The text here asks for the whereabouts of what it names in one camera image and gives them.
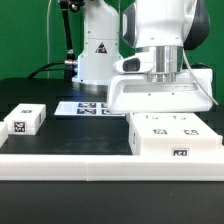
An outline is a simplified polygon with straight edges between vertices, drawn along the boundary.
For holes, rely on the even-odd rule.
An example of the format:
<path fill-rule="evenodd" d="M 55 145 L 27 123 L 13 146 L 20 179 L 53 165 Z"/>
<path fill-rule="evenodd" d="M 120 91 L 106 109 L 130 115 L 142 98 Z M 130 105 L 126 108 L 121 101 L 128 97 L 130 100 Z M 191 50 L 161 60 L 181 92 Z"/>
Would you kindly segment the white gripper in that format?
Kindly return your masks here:
<path fill-rule="evenodd" d="M 204 112 L 214 104 L 213 71 L 186 69 L 172 74 L 122 74 L 109 85 L 107 107 L 112 114 L 158 112 Z"/>

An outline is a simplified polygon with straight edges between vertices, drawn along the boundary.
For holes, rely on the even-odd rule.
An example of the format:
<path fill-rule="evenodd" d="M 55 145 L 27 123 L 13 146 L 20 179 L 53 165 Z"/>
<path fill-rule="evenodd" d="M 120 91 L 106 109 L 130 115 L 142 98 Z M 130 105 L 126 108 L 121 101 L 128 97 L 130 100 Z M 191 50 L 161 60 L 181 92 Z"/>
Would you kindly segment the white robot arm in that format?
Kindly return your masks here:
<path fill-rule="evenodd" d="M 191 68 L 185 52 L 209 28 L 204 0 L 135 0 L 122 15 L 104 0 L 87 0 L 74 81 L 104 88 L 114 114 L 208 111 L 212 71 Z"/>

